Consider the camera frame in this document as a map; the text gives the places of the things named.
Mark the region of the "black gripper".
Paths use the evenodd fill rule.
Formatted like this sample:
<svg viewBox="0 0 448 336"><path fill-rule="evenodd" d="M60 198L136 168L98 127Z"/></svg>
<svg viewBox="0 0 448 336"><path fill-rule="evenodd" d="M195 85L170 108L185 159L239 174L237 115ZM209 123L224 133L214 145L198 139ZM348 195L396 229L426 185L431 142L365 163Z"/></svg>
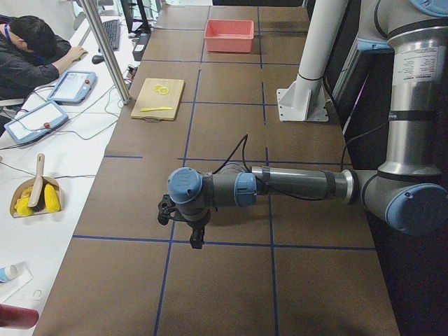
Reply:
<svg viewBox="0 0 448 336"><path fill-rule="evenodd" d="M202 209L200 212L194 214L185 214L176 210L174 218L175 221L185 222L192 228L192 234L190 236L191 247L193 249L202 249L204 245L204 228L211 218L210 210Z"/></svg>

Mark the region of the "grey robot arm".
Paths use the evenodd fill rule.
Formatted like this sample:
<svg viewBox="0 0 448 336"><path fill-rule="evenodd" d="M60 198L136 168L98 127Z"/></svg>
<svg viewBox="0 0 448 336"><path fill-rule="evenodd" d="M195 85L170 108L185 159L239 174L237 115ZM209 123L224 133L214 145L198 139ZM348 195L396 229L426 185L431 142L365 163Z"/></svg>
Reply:
<svg viewBox="0 0 448 336"><path fill-rule="evenodd" d="M386 159L375 170L339 172L247 167L225 161L216 171L173 171L158 205L158 222L190 226L200 249L211 210L247 207L260 195L317 202L341 198L360 204L393 229L424 235L447 221L447 191L432 147L437 96L447 72L446 1L363 1L357 46L394 54Z"/></svg>

